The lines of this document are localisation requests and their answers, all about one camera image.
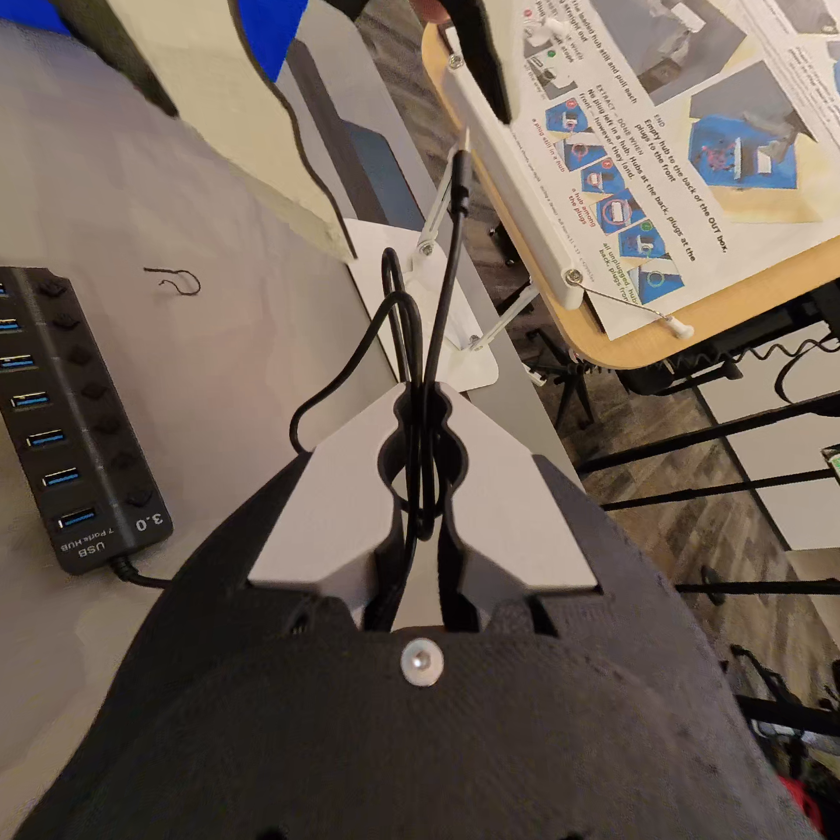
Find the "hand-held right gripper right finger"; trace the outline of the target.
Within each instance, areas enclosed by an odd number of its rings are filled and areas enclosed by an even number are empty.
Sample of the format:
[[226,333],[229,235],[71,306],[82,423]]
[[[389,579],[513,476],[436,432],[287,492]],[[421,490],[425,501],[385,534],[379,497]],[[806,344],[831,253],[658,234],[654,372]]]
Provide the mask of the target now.
[[506,602],[599,592],[541,459],[448,385],[438,387],[438,421],[446,627],[478,632]]

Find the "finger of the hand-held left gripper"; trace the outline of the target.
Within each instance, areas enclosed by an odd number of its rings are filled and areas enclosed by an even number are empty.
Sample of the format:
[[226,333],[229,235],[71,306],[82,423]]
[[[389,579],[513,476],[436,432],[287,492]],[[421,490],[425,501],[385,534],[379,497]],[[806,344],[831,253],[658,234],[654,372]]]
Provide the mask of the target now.
[[461,54],[496,118],[513,120],[513,2],[447,1]]
[[355,257],[330,190],[312,169],[298,120],[250,55],[235,1],[109,2],[179,117],[250,192],[311,245]]

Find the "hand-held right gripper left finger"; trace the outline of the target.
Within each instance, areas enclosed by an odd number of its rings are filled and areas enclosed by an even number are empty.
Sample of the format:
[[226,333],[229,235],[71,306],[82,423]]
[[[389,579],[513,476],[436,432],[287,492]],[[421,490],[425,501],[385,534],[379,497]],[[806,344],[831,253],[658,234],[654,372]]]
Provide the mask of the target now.
[[357,626],[399,562],[407,386],[396,385],[311,452],[248,574],[260,588],[331,596]]

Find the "black usb hub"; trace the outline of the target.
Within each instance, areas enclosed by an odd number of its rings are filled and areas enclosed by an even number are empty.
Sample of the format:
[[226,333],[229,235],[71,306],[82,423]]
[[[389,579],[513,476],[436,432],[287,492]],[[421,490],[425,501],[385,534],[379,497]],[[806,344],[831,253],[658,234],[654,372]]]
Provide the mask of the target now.
[[70,279],[46,268],[1,268],[1,409],[59,567],[165,588],[133,558],[172,517]]

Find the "blue plastic bin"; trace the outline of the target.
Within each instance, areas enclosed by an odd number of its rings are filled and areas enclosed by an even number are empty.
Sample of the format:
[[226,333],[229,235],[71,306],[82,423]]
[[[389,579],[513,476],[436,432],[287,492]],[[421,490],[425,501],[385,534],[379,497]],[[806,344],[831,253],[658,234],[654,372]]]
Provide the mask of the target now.
[[[237,6],[241,35],[250,55],[266,78],[276,82],[307,2],[239,1]],[[2,1],[1,19],[73,38],[49,1]]]

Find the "black tripod stand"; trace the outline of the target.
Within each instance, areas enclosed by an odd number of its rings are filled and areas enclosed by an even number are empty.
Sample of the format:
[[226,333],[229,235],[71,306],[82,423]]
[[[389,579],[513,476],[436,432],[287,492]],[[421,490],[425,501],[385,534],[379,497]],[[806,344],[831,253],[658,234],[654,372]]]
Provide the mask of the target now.
[[561,388],[560,401],[553,421],[554,430],[560,431],[574,398],[577,398],[584,412],[579,429],[592,426],[595,423],[595,414],[585,377],[594,370],[593,365],[580,360],[565,343],[554,341],[543,329],[531,329],[525,335],[530,343],[541,345],[538,355],[527,363],[529,369]]

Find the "small black thread piece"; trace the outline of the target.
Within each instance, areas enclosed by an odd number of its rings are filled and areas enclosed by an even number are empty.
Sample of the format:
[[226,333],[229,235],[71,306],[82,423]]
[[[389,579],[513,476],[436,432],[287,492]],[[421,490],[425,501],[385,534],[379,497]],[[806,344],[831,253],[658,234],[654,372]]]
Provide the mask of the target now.
[[189,269],[144,266],[142,271],[159,277],[157,283],[159,287],[169,287],[181,298],[197,297],[203,290],[202,282]]

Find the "printed instruction sheet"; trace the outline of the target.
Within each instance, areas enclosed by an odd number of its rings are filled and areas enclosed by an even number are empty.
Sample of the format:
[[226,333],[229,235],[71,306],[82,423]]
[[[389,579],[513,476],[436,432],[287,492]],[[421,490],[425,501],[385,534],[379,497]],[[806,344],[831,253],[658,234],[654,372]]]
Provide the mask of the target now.
[[838,2],[518,2],[508,144],[609,340],[838,236]]

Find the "wooden instruction board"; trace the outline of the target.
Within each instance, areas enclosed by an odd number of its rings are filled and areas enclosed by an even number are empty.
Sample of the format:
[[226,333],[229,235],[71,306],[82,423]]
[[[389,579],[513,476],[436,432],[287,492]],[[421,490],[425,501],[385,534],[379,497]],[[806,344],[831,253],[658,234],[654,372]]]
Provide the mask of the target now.
[[520,111],[523,79],[518,2],[513,2],[513,120],[501,123],[479,90],[461,54],[450,19],[429,25],[423,35],[423,63],[445,110],[468,128],[479,178],[518,257],[542,293],[563,336],[580,356],[598,364],[633,369],[660,361],[724,330],[838,278],[838,236],[755,276],[720,290],[622,338],[609,340],[595,316],[582,274],[556,245],[546,244],[540,210],[530,196],[520,156],[508,144]]

